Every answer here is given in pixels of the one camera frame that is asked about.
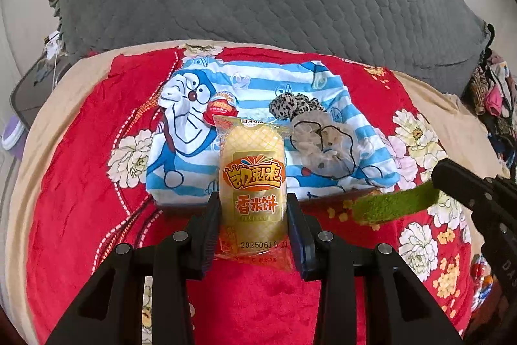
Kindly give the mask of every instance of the doraemon pillowcase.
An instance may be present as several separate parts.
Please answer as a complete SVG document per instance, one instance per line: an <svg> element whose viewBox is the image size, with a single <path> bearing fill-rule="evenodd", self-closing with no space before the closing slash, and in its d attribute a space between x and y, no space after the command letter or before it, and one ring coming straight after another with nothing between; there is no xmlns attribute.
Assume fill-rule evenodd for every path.
<svg viewBox="0 0 517 345"><path fill-rule="evenodd" d="M294 147L296 142L285 140L288 192L299 199L352 188L390 187L399 181L395 162L381 138L352 104L341 78L321 62L226 63L210 56L194 57L172 74L158 101L165 113L153 137L146 179L147 191L158 204L203 204L219 190L217 132L203 119L210 98L219 92L235 96L242 118L278 123L270 103L285 97L302 98L304 103L319 103L319 109L328 113L325 119L348 128L351 159L337 166L346 169L338 173L320 168L322 165L308 169L304 165L307 157ZM322 144L322 154L328 152L324 148Z"/></svg>

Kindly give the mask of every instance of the plastic snack wrapper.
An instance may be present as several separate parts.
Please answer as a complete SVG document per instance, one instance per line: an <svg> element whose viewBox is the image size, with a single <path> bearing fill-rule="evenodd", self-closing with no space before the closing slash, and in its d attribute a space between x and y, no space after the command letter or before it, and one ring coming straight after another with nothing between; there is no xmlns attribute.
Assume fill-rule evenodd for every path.
<svg viewBox="0 0 517 345"><path fill-rule="evenodd" d="M214 121L221 146L217 256L292 270L284 151L290 128L228 116Z"/></svg>

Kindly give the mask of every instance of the brand logo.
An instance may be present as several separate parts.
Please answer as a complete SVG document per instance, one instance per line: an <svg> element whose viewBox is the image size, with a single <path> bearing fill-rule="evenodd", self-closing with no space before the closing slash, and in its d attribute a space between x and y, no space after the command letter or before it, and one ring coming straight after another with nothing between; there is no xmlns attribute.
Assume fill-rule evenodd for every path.
<svg viewBox="0 0 517 345"><path fill-rule="evenodd" d="M235 96L231 92L227 91L218 92L216 95L214 95L214 99L224 99L231 104L237 103L237 99L235 98Z"/></svg>
<svg viewBox="0 0 517 345"><path fill-rule="evenodd" d="M285 181L284 164L263 154L246 156L229 163L223 179L234 189L258 192L279 188Z"/></svg>
<svg viewBox="0 0 517 345"><path fill-rule="evenodd" d="M253 119L242 119L241 123L246 126L247 128L254 128L258 124L263 124L264 122L261 122L260 120L253 120Z"/></svg>

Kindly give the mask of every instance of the white flower print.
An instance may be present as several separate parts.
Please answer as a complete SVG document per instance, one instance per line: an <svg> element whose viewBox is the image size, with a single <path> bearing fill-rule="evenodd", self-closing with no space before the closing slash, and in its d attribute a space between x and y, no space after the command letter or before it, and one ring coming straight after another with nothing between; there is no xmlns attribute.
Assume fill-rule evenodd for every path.
<svg viewBox="0 0 517 345"><path fill-rule="evenodd" d="M192 305L192 303L189 303L189 307L190 307L190 317L194 317L195 315L195 308L194 306ZM195 330L195 326L194 324L192 324L192 330Z"/></svg>
<svg viewBox="0 0 517 345"><path fill-rule="evenodd" d="M443 160L444 158L447 158L447 154L441 148L436 151L435 155L429 153L424 156L423 167L426 169L426 171L420 173L420 179L422 180L422 183L425 183L431 178L431 173L433 172L434 166L437 162Z"/></svg>
<svg viewBox="0 0 517 345"><path fill-rule="evenodd" d="M438 243L433 239L431 228L412 222L399 238L399 255L417 275L425 281L438 267Z"/></svg>
<svg viewBox="0 0 517 345"><path fill-rule="evenodd" d="M461 228L461 238L464 243L472 243L472 237L470 236L470 228L467 223L467 219L465 217L465 213L463 209L461 210L461 215L459 216L459 227Z"/></svg>
<svg viewBox="0 0 517 345"><path fill-rule="evenodd" d="M145 277L142 303L142 344L152 344L151 306L153 301L153 278Z"/></svg>
<svg viewBox="0 0 517 345"><path fill-rule="evenodd" d="M145 183L152 140L153 133L149 129L141 130L137 136L121 139L108 161L110 180L122 188L133 188L139 182Z"/></svg>
<svg viewBox="0 0 517 345"><path fill-rule="evenodd" d="M393 122L399 127L395 129L396 135L409 147L409 155L420 167L424 167L426 154L436 155L441 149L438 137L431 125L421 114L417 117L405 109L395 112Z"/></svg>
<svg viewBox="0 0 517 345"><path fill-rule="evenodd" d="M438 202L427 209L427 213L434 216L434 226L436 228L447 224L451 230L458 228L461 212L459 202L443 192L440 192Z"/></svg>
<svg viewBox="0 0 517 345"><path fill-rule="evenodd" d="M404 142L396 136L389 136L386 138L378 128L374 128L374 130L383 141L391 157L394 159L396 171L400 174L400 180L397 183L400 190L408 190L415 187L414 179L418 173L417 163L409 155L406 155L406 145ZM381 188L380 190L382 193L392 192L395 190L395 186Z"/></svg>
<svg viewBox="0 0 517 345"><path fill-rule="evenodd" d="M182 44L181 49L185 49L183 52L182 62L186 63L188 60L198 57L212 56L216 57L223 51L221 46L195 46L193 44Z"/></svg>

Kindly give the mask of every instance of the pink fabric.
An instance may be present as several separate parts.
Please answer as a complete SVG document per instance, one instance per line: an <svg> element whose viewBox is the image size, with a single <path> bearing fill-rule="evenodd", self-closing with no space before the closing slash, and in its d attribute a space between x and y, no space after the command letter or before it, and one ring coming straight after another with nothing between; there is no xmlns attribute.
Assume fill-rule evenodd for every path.
<svg viewBox="0 0 517 345"><path fill-rule="evenodd" d="M495 85L485 97L485 108L492 116L500 116L502 110L502 97L499 88Z"/></svg>

